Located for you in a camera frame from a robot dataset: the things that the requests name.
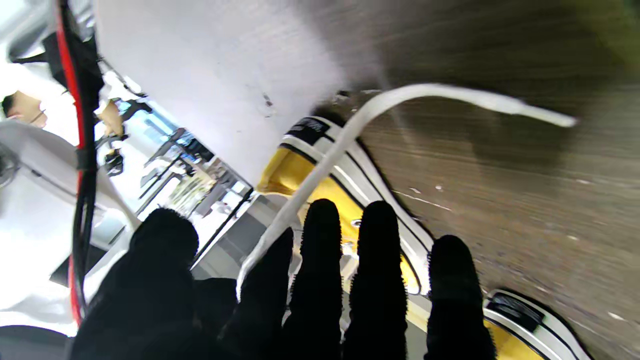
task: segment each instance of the shoe tongue label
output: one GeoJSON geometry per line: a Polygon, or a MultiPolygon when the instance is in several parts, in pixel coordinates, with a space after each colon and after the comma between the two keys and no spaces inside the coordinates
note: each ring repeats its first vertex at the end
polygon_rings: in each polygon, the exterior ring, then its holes
{"type": "Polygon", "coordinates": [[[486,307],[517,323],[529,332],[534,332],[545,315],[526,303],[506,294],[496,294],[486,307]]]}
{"type": "Polygon", "coordinates": [[[287,132],[287,135],[294,136],[307,144],[313,146],[318,139],[324,136],[329,130],[329,125],[310,117],[302,118],[297,124],[287,132]]]}

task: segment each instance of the wooden floor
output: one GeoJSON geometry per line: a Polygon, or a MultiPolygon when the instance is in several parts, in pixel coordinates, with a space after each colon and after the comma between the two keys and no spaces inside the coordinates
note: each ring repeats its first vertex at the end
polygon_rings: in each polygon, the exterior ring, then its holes
{"type": "Polygon", "coordinates": [[[375,120],[362,139],[435,236],[465,240],[485,290],[548,304],[595,359],[640,358],[639,9],[590,0],[345,3],[309,11],[353,77],[349,99],[334,104],[343,114],[372,96],[358,90],[439,81],[580,118],[563,129],[426,99],[375,120]]]}

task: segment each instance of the black stripe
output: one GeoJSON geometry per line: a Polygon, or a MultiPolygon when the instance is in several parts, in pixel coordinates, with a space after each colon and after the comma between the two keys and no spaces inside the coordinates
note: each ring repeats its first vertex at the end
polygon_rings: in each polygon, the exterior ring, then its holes
{"type": "MultiPolygon", "coordinates": [[[[548,312],[549,314],[551,314],[551,316],[555,317],[558,321],[560,321],[560,323],[565,326],[568,330],[569,333],[575,338],[575,341],[578,343],[578,346],[582,349],[582,351],[584,351],[584,353],[587,355],[588,358],[590,358],[591,360],[593,360],[593,357],[591,357],[591,354],[589,352],[587,352],[586,347],[582,344],[582,342],[580,341],[580,339],[578,338],[577,334],[575,333],[575,331],[573,330],[573,328],[571,327],[571,325],[569,323],[567,323],[564,318],[562,318],[562,316],[558,315],[558,313],[556,313],[555,311],[553,311],[550,307],[542,304],[541,302],[538,302],[537,300],[534,300],[524,294],[518,293],[516,291],[513,291],[511,289],[502,289],[511,293],[514,293],[515,295],[518,295],[519,297],[522,297],[523,299],[525,299],[526,301],[531,302],[532,304],[535,304],[536,306],[540,307],[542,310],[548,312]]],[[[503,296],[507,296],[510,297],[514,300],[520,301],[512,296],[510,296],[508,293],[500,293],[503,296]]],[[[573,356],[576,358],[576,360],[579,360],[578,355],[575,354],[575,352],[573,351],[572,347],[569,346],[569,344],[567,344],[567,342],[562,339],[562,337],[560,337],[560,335],[558,335],[555,331],[553,331],[553,329],[551,329],[549,326],[547,326],[545,323],[540,323],[540,325],[542,327],[544,327],[548,332],[551,333],[551,335],[555,336],[562,344],[564,344],[569,351],[573,354],[573,356]]]]}
{"type": "MultiPolygon", "coordinates": [[[[311,162],[311,163],[312,163],[312,164],[314,164],[314,165],[317,163],[317,161],[316,161],[314,158],[312,158],[311,156],[309,156],[306,152],[303,152],[302,150],[298,149],[297,147],[295,147],[295,146],[293,146],[293,145],[291,145],[291,144],[289,144],[289,143],[281,143],[281,144],[280,144],[280,147],[282,147],[282,148],[284,148],[284,149],[289,149],[289,150],[291,150],[292,152],[295,152],[296,154],[298,154],[298,155],[302,156],[303,158],[305,158],[307,161],[311,162]]],[[[347,196],[348,196],[351,200],[353,200],[353,202],[355,202],[355,203],[360,207],[360,209],[364,210],[365,206],[364,206],[364,205],[362,205],[362,203],[361,203],[358,199],[356,199],[356,198],[351,194],[351,192],[350,192],[350,191],[349,191],[349,190],[348,190],[348,189],[347,189],[347,188],[346,188],[346,187],[345,187],[345,186],[340,182],[340,180],[338,180],[338,179],[337,179],[333,174],[329,174],[329,177],[330,177],[332,180],[334,180],[334,181],[335,181],[335,183],[336,183],[336,184],[338,184],[338,186],[339,186],[339,187],[340,187],[340,188],[341,188],[345,193],[347,193],[347,196]]],[[[400,248],[400,253],[401,253],[401,255],[402,255],[402,256],[404,256],[404,258],[406,259],[406,262],[409,264],[409,267],[411,268],[411,271],[413,272],[413,277],[415,277],[415,280],[418,282],[418,294],[419,294],[419,293],[420,293],[420,291],[422,290],[422,283],[420,282],[420,278],[418,277],[417,273],[415,272],[415,269],[414,269],[414,267],[413,267],[413,264],[411,264],[411,261],[409,261],[409,257],[406,255],[406,253],[404,252],[404,250],[403,250],[402,248],[400,248]]]]}
{"type": "MultiPolygon", "coordinates": [[[[329,135],[327,135],[326,133],[325,133],[325,134],[323,134],[323,138],[325,138],[325,139],[327,139],[327,140],[329,140],[329,141],[331,141],[331,142],[335,142],[335,140],[334,140],[332,137],[330,137],[329,135]]],[[[353,163],[358,167],[358,169],[360,169],[360,172],[364,175],[364,177],[367,179],[367,181],[369,182],[369,184],[371,184],[371,186],[376,190],[376,192],[378,193],[378,195],[380,196],[380,198],[384,200],[384,199],[385,199],[385,197],[384,197],[384,196],[382,196],[382,194],[380,193],[380,191],[378,190],[378,188],[376,187],[376,185],[374,185],[374,184],[373,184],[373,181],[371,181],[371,179],[369,179],[369,176],[368,176],[368,175],[367,175],[367,173],[364,171],[364,169],[360,166],[360,164],[356,161],[356,159],[354,159],[354,157],[349,153],[349,151],[344,151],[344,152],[345,152],[345,154],[347,154],[347,156],[349,156],[349,159],[351,159],[351,161],[353,161],[353,163]]],[[[393,196],[393,198],[397,201],[397,198],[396,198],[396,196],[395,196],[395,195],[391,194],[391,196],[393,196]]],[[[400,207],[401,207],[401,208],[403,208],[407,213],[409,213],[409,212],[404,208],[404,206],[400,205],[400,207]]],[[[407,228],[407,230],[409,230],[409,232],[413,235],[413,237],[415,237],[416,239],[418,239],[418,242],[420,243],[420,245],[422,245],[422,247],[423,247],[423,248],[424,248],[424,250],[427,252],[427,254],[430,254],[430,253],[431,253],[431,251],[429,251],[429,249],[427,249],[426,245],[424,245],[424,244],[422,243],[422,241],[420,240],[420,236],[417,236],[417,235],[416,235],[416,234],[411,230],[411,228],[406,224],[406,222],[404,222],[400,217],[398,217],[398,220],[400,220],[400,222],[404,225],[404,227],[406,227],[406,228],[407,228]]],[[[424,229],[424,230],[425,230],[425,231],[426,231],[426,232],[431,236],[431,233],[429,233],[429,231],[427,231],[427,230],[422,226],[422,224],[420,224],[420,223],[418,223],[418,222],[416,222],[416,224],[418,224],[418,226],[420,226],[421,228],[423,228],[423,229],[424,229]]]]}
{"type": "Polygon", "coordinates": [[[573,349],[571,348],[571,346],[569,346],[569,344],[566,343],[566,341],[564,339],[562,339],[558,334],[556,334],[555,331],[553,331],[550,327],[548,327],[545,323],[540,323],[540,325],[542,327],[544,327],[548,332],[550,332],[553,336],[556,337],[556,339],[560,340],[560,342],[566,346],[567,349],[569,349],[569,351],[573,354],[573,357],[575,357],[575,360],[580,360],[578,358],[578,355],[575,354],[575,352],[573,352],[573,349]]]}
{"type": "Polygon", "coordinates": [[[527,345],[529,347],[529,349],[533,350],[536,354],[538,354],[540,357],[542,357],[544,360],[551,360],[549,358],[549,356],[546,356],[545,354],[542,354],[537,348],[533,347],[533,345],[531,345],[531,343],[529,343],[527,340],[525,340],[522,336],[520,336],[519,334],[516,334],[515,331],[511,330],[510,328],[502,325],[501,323],[499,323],[498,321],[487,317],[486,315],[484,316],[484,319],[489,321],[490,323],[497,325],[498,327],[500,327],[502,330],[505,330],[506,332],[510,333],[511,335],[515,336],[516,338],[518,338],[518,340],[522,341],[525,345],[527,345]]]}
{"type": "MultiPolygon", "coordinates": [[[[360,169],[361,173],[364,174],[364,177],[368,180],[369,184],[371,184],[371,186],[373,186],[373,188],[376,190],[376,192],[378,193],[378,195],[384,200],[384,196],[382,196],[382,194],[380,193],[380,191],[378,190],[378,188],[376,187],[376,185],[373,185],[373,181],[371,181],[371,179],[369,179],[369,176],[367,175],[367,173],[364,171],[364,169],[360,166],[360,164],[358,164],[358,162],[356,161],[356,159],[354,159],[351,154],[346,151],[345,152],[347,154],[347,156],[349,156],[349,159],[351,159],[351,161],[353,161],[353,163],[360,169]]],[[[400,222],[404,225],[404,227],[407,228],[407,230],[409,230],[409,232],[416,238],[418,239],[418,242],[420,243],[420,245],[422,245],[422,247],[424,248],[424,250],[427,252],[427,254],[430,254],[431,251],[429,251],[429,249],[427,249],[427,247],[422,243],[422,241],[420,240],[420,237],[417,236],[413,230],[411,230],[411,228],[406,224],[406,222],[404,222],[400,217],[398,217],[398,220],[400,220],[400,222]]]]}

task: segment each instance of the red cable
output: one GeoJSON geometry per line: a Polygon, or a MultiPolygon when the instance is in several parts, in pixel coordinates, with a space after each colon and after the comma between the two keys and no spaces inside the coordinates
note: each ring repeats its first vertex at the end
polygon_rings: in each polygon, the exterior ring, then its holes
{"type": "MultiPolygon", "coordinates": [[[[65,72],[65,78],[67,80],[67,88],[73,96],[76,105],[76,116],[78,123],[78,139],[79,143],[77,148],[84,149],[84,117],[83,117],[83,109],[82,109],[82,101],[80,98],[79,86],[76,78],[76,72],[74,69],[74,63],[71,59],[71,52],[69,51],[69,46],[67,44],[67,37],[65,34],[65,25],[63,21],[62,8],[65,6],[65,0],[59,0],[58,6],[56,6],[56,17],[58,20],[58,27],[56,30],[56,37],[58,39],[58,49],[60,51],[60,60],[62,62],[62,67],[65,72]]],[[[80,187],[80,183],[82,182],[83,173],[78,172],[78,189],[80,187]]],[[[76,282],[74,277],[74,262],[73,256],[69,256],[69,270],[68,270],[68,279],[69,279],[69,290],[70,290],[70,298],[71,298],[71,312],[76,324],[80,326],[82,322],[82,312],[80,309],[80,303],[77,297],[77,289],[76,282]]]]}

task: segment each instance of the white surface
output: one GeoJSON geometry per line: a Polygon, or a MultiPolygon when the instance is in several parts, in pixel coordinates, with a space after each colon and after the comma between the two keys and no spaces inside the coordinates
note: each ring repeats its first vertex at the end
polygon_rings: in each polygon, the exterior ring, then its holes
{"type": "Polygon", "coordinates": [[[96,12],[103,56],[254,185],[282,135],[346,86],[292,6],[98,0],[96,12]]]}
{"type": "MultiPolygon", "coordinates": [[[[0,122],[0,143],[20,160],[17,177],[0,189],[0,325],[34,325],[70,334],[72,318],[64,305],[68,291],[62,294],[48,279],[71,251],[75,148],[43,129],[14,121],[0,122]]],[[[107,209],[116,209],[128,215],[123,223],[137,225],[104,171],[97,186],[94,224],[107,209]]],[[[89,272],[87,297],[128,248],[129,237],[123,234],[89,272]]]]}

